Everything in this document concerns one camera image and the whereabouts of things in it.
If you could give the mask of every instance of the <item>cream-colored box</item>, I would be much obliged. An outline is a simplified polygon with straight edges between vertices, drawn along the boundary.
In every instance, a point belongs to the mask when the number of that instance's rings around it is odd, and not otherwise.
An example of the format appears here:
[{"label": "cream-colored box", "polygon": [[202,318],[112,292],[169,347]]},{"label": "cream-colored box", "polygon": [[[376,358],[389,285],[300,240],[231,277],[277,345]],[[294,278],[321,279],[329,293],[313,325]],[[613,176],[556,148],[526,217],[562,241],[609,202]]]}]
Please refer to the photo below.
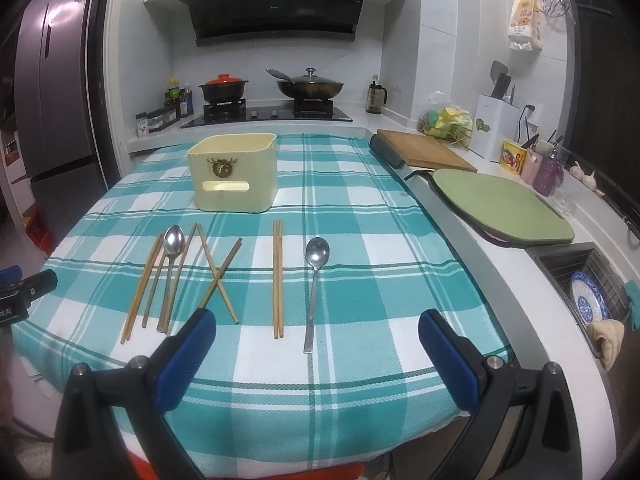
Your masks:
[{"label": "cream-colored box", "polygon": [[274,134],[207,137],[187,156],[199,209],[261,213],[271,207],[278,191]]}]

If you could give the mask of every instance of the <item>garlic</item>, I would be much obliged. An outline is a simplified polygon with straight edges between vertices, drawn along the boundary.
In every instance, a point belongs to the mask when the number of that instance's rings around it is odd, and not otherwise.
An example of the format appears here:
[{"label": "garlic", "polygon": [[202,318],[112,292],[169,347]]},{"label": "garlic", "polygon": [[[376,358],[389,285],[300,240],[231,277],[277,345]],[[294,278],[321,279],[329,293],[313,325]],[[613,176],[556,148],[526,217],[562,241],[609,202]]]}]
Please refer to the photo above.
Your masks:
[{"label": "garlic", "polygon": [[574,176],[578,180],[582,180],[582,178],[584,177],[584,171],[580,167],[580,164],[578,164],[578,161],[575,162],[575,166],[571,167],[569,173],[571,173],[572,176]]},{"label": "garlic", "polygon": [[582,183],[592,191],[596,189],[598,187],[596,184],[596,172],[583,176]]}]

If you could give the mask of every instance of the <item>plate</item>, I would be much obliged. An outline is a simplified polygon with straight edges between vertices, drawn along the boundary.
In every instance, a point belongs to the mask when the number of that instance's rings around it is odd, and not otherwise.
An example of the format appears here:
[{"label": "plate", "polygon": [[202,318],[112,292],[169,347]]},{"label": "plate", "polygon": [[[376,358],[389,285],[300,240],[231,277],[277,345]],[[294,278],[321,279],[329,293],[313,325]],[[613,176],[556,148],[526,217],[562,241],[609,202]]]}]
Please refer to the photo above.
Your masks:
[{"label": "plate", "polygon": [[581,270],[571,275],[571,295],[580,317],[586,324],[609,319],[609,311],[600,289]]}]

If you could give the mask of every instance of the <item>metal spoon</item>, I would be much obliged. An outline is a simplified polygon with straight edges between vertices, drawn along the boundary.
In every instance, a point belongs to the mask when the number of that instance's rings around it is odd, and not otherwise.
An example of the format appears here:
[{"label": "metal spoon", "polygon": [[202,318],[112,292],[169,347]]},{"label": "metal spoon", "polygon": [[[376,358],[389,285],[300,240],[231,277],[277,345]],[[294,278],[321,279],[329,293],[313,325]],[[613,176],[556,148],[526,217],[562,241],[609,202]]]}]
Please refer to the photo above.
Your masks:
[{"label": "metal spoon", "polygon": [[179,225],[172,225],[166,230],[162,239],[162,248],[169,257],[169,266],[166,271],[164,299],[162,300],[162,311],[158,319],[158,328],[162,327],[162,319],[166,316],[166,310],[169,305],[169,291],[171,290],[171,274],[172,270],[174,270],[174,261],[184,250],[184,232]]},{"label": "metal spoon", "polygon": [[318,288],[318,271],[329,261],[329,244],[324,238],[312,238],[306,245],[305,258],[314,268],[314,280],[311,283],[311,299],[309,312],[306,315],[305,347],[303,352],[311,354],[314,346],[314,328],[316,325],[316,289]]}]

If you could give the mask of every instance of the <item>gas stove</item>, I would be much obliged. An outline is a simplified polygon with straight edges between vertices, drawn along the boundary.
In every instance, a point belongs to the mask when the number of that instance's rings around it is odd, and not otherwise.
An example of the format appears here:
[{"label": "gas stove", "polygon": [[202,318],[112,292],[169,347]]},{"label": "gas stove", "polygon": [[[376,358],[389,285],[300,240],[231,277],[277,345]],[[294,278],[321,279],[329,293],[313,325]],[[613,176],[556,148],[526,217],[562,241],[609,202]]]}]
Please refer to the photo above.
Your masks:
[{"label": "gas stove", "polygon": [[281,106],[246,106],[244,99],[232,103],[206,105],[204,113],[183,128],[207,124],[250,123],[252,121],[342,121],[353,122],[332,101],[290,101]]}]

